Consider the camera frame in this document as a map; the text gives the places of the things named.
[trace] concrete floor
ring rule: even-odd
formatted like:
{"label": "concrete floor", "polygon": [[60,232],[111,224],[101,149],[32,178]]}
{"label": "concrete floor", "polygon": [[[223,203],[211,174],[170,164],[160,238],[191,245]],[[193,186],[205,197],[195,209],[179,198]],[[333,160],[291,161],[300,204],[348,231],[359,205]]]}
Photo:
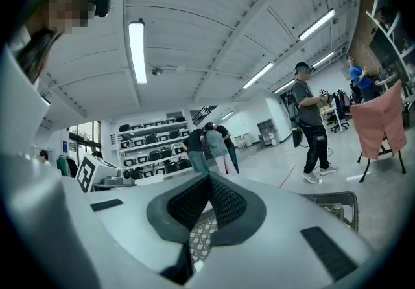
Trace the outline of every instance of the concrete floor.
{"label": "concrete floor", "polygon": [[274,148],[257,151],[256,146],[251,146],[238,150],[240,175],[297,193],[353,191],[359,205],[359,234],[379,250],[393,242],[415,197],[415,128],[406,133],[408,143],[401,151],[405,175],[398,156],[387,154],[371,162],[364,183],[359,183],[358,176],[363,174],[367,159],[357,163],[361,149],[352,121],[342,133],[327,131],[329,147],[333,149],[329,162],[340,169],[326,176],[318,175],[316,169],[320,184],[310,184],[301,177],[308,148],[294,148],[291,139]]}

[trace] man in gray t-shirt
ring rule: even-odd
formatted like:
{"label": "man in gray t-shirt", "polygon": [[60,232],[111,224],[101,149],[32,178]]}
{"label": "man in gray t-shirt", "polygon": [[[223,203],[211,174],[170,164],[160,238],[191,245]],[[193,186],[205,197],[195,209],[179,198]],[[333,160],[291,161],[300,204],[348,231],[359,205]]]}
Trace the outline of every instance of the man in gray t-shirt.
{"label": "man in gray t-shirt", "polygon": [[327,134],[318,107],[318,104],[327,102],[327,97],[323,95],[315,97],[306,83],[314,70],[305,62],[298,63],[295,68],[296,79],[292,85],[292,94],[300,114],[300,127],[310,148],[302,173],[302,177],[309,183],[318,183],[318,178],[313,173],[317,159],[320,160],[320,175],[338,171],[338,167],[331,166],[327,160]]}

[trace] ceiling light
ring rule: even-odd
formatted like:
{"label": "ceiling light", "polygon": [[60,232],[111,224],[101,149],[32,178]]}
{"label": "ceiling light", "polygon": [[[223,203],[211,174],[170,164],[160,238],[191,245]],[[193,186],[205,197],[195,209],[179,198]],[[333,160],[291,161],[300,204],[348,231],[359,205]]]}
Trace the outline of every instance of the ceiling light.
{"label": "ceiling light", "polygon": [[315,30],[319,29],[324,23],[326,23],[328,20],[330,20],[335,15],[335,10],[330,9],[328,12],[326,12],[322,17],[317,19],[317,21],[311,25],[307,30],[305,30],[303,33],[301,33],[298,37],[301,41],[303,41],[305,38],[310,36]]}
{"label": "ceiling light", "polygon": [[222,120],[227,119],[229,116],[231,116],[233,114],[233,112],[231,111],[229,114],[227,114],[227,116],[223,117]]}
{"label": "ceiling light", "polygon": [[315,68],[317,65],[321,64],[322,62],[326,61],[328,58],[332,57],[334,55],[334,52],[331,52],[330,54],[323,57],[320,61],[313,64],[313,68]]}
{"label": "ceiling light", "polygon": [[144,23],[132,22],[128,25],[128,34],[130,36],[130,50],[132,65],[138,84],[146,84],[147,76],[145,74],[144,60]]}
{"label": "ceiling light", "polygon": [[258,74],[256,74],[254,77],[252,77],[250,79],[250,81],[243,86],[243,89],[247,89],[248,87],[250,87],[253,83],[255,83],[258,79],[260,79],[261,76],[263,76],[273,66],[274,66],[274,64],[272,62],[270,62],[269,64],[264,66],[264,68],[262,68],[262,70],[260,72],[258,72]]}
{"label": "ceiling light", "polygon": [[278,93],[280,91],[282,91],[283,89],[285,89],[287,86],[291,85],[292,83],[294,83],[295,80],[291,80],[291,82],[286,83],[283,87],[280,87],[277,91],[275,91],[274,93]]}

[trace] white ceiling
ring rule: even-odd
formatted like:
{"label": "white ceiling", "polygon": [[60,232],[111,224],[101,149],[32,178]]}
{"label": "white ceiling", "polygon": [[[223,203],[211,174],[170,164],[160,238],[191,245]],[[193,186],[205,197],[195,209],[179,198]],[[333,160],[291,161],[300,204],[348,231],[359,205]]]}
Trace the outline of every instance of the white ceiling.
{"label": "white ceiling", "polygon": [[[314,63],[347,47],[356,6],[359,0],[112,0],[106,18],[96,17],[54,45],[39,88],[51,95],[46,119],[58,129],[140,111],[250,100],[292,78],[299,61]],[[336,24],[300,43],[298,35],[330,8]],[[137,85],[126,30],[139,18],[148,83]],[[276,66],[243,90],[269,61]],[[163,74],[153,76],[151,67]]]}

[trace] sneakers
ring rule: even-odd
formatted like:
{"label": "sneakers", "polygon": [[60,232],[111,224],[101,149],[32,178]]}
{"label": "sneakers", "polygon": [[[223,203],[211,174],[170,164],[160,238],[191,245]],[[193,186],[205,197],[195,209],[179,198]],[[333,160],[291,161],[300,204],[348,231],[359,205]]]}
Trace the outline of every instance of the sneakers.
{"label": "sneakers", "polygon": [[323,169],[320,167],[320,175],[324,176],[327,174],[331,174],[332,172],[338,171],[338,167],[333,167],[332,165],[329,165],[329,168]]}
{"label": "sneakers", "polygon": [[301,176],[309,183],[318,183],[319,181],[317,176],[315,176],[313,172],[309,172],[309,173],[302,172]]}

